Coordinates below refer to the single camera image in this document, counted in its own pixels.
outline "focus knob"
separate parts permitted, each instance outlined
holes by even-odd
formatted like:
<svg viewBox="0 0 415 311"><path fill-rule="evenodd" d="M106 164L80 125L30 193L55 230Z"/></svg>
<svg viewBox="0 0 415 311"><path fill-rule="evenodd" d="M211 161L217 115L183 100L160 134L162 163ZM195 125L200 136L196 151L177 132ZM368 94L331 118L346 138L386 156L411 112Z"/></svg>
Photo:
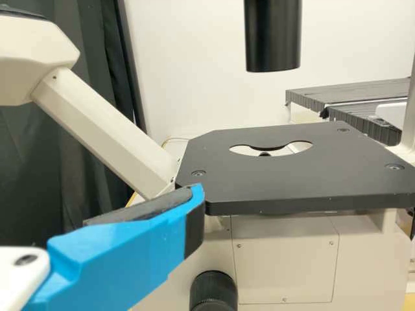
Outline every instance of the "focus knob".
<svg viewBox="0 0 415 311"><path fill-rule="evenodd" d="M233 279L219 271L198 275L190 288L190 311L237 311L238 291Z"/></svg>

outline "white wall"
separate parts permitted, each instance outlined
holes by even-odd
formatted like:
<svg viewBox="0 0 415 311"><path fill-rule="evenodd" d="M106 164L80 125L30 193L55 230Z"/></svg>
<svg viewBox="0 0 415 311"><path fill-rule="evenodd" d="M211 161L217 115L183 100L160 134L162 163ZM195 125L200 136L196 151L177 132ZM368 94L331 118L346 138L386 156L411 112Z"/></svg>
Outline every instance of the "white wall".
<svg viewBox="0 0 415 311"><path fill-rule="evenodd" d="M303 0L302 66L247 73L243 0L125 0L148 132L287 122L285 90L410 75L415 0Z"/></svg>

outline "microscope stage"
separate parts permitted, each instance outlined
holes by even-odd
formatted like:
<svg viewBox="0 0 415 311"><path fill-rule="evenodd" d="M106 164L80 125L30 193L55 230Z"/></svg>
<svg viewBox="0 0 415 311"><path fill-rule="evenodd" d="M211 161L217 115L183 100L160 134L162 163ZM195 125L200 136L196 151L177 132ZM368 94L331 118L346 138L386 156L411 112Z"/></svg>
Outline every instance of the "microscope stage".
<svg viewBox="0 0 415 311"><path fill-rule="evenodd" d="M297 152L293 142L311 147ZM194 183L203 184L210 215L415 205L415 168L345 122L217 130L192 139L176 186Z"/></svg>

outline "white microscope base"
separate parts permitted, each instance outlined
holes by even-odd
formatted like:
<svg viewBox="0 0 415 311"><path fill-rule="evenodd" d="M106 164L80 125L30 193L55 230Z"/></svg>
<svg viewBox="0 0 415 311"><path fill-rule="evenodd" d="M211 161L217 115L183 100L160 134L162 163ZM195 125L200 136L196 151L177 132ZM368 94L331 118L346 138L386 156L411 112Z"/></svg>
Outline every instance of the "white microscope base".
<svg viewBox="0 0 415 311"><path fill-rule="evenodd" d="M191 283L207 270L237 282L239 311L401 310L409 240L397 226L382 233L368 215L233 218L222 218L222 230L207 233L201 248L133 310L188 310ZM251 237L232 240L244 232Z"/></svg>

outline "black curtain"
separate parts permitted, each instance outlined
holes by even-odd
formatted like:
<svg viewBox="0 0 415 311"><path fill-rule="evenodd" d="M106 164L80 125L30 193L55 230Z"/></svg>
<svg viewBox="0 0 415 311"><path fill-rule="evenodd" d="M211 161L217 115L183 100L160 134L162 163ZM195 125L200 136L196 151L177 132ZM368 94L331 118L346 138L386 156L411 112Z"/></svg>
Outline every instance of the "black curtain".
<svg viewBox="0 0 415 311"><path fill-rule="evenodd" d="M55 22L81 51L74 72L145 130L116 0L3 0ZM132 190L35 104L0 108L0 244L44 246Z"/></svg>

